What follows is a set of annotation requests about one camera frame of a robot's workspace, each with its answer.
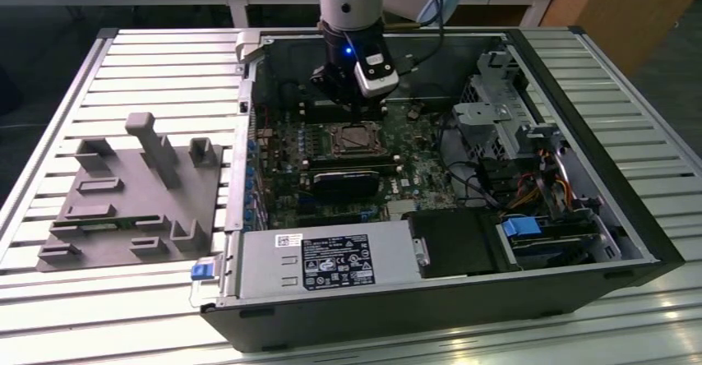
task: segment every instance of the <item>floor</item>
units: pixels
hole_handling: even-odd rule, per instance
[[[226,7],[86,7],[83,15],[66,7],[4,7],[0,11],[0,67],[20,88],[23,102],[0,115],[0,202],[15,185],[46,125],[92,45],[96,32],[118,28],[227,27]],[[266,8],[251,13],[254,25],[297,25],[289,15]],[[318,14],[307,12],[310,23]],[[633,79],[676,130],[702,154],[702,0],[697,0],[678,26]],[[0,111],[8,90],[0,79]]]

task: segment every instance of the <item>aluminum extrusion table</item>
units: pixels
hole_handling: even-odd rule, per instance
[[[702,163],[586,35],[526,31],[688,263],[575,313],[454,330],[240,354],[191,306],[192,262],[34,271],[79,164],[79,139],[136,146],[123,119],[148,110],[176,146],[238,130],[238,30],[102,33],[0,211],[0,363],[636,363],[696,362],[702,351]],[[541,105],[542,114],[550,114]],[[212,251],[224,246],[231,147]],[[216,290],[216,285],[204,287]]]

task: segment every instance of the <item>cpu socket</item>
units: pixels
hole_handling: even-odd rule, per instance
[[[330,127],[331,151],[337,158],[383,155],[387,149],[379,139],[379,126],[375,122],[342,124]]]

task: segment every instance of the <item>blue tab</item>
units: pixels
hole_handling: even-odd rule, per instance
[[[208,262],[206,264],[195,264],[190,270],[191,280],[208,280],[215,277],[215,264]]]
[[[534,217],[513,217],[502,223],[502,229],[509,237],[541,234],[539,223]]]

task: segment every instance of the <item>power supply label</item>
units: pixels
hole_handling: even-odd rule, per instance
[[[305,239],[302,251],[309,291],[375,284],[369,235]]]

